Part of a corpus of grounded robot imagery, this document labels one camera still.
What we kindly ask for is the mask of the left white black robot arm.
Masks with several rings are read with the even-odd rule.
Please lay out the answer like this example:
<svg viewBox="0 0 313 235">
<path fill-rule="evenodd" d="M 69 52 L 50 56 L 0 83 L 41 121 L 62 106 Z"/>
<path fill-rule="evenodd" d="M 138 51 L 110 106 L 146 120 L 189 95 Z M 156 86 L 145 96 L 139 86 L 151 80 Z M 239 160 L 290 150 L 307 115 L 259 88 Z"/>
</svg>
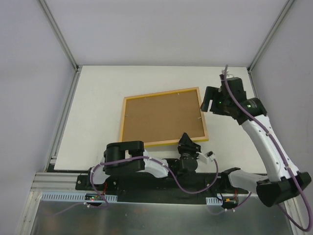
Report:
<svg viewBox="0 0 313 235">
<path fill-rule="evenodd" d="M 199 162 L 217 163 L 215 154 L 201 152 L 201 146 L 194 143 L 187 133 L 178 142 L 177 159 L 157 159 L 144 149 L 142 141 L 115 142 L 107 145 L 103 160 L 90 169 L 86 184 L 92 190 L 99 190 L 110 176 L 125 176 L 143 172 L 157 179 L 172 176 L 178 179 L 196 173 Z"/>
</svg>

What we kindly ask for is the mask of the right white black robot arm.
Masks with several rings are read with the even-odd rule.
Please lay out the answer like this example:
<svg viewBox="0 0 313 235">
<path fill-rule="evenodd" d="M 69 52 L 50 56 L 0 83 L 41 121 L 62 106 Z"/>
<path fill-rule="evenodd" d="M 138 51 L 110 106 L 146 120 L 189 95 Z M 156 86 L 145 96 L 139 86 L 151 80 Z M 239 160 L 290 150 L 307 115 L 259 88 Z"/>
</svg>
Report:
<svg viewBox="0 0 313 235">
<path fill-rule="evenodd" d="M 260 99 L 247 98 L 242 79 L 220 74 L 220 87 L 206 87 L 201 111 L 230 116 L 244 129 L 256 147 L 266 169 L 266 176 L 240 168 L 227 170 L 220 180 L 221 190 L 231 193 L 242 188 L 256 193 L 261 202 L 272 207 L 300 195 L 312 181 L 301 172 L 284 151 L 276 137 Z"/>
</svg>

